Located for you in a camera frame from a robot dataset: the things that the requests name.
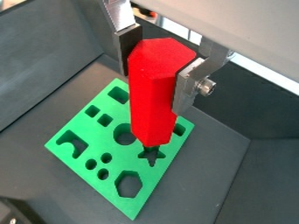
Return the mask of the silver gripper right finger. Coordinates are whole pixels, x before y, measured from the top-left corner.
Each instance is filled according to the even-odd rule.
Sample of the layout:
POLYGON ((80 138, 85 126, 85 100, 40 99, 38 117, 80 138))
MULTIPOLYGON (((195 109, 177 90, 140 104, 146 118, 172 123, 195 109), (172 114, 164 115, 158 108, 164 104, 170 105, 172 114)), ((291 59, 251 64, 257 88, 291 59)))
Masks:
POLYGON ((207 37, 200 39, 200 57, 176 74, 172 112, 180 116, 193 104, 196 95, 208 96, 216 83, 209 76, 227 64, 233 51, 207 37))

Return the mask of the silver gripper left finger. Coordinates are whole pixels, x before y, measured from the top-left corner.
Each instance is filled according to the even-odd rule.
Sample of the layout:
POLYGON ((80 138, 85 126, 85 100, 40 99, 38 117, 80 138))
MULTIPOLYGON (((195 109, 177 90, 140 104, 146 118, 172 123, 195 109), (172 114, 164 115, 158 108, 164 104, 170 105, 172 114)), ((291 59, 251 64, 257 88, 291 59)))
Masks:
POLYGON ((128 76, 126 59, 142 39, 142 27, 136 23, 129 0, 98 0, 98 4, 112 30, 120 73, 128 76))

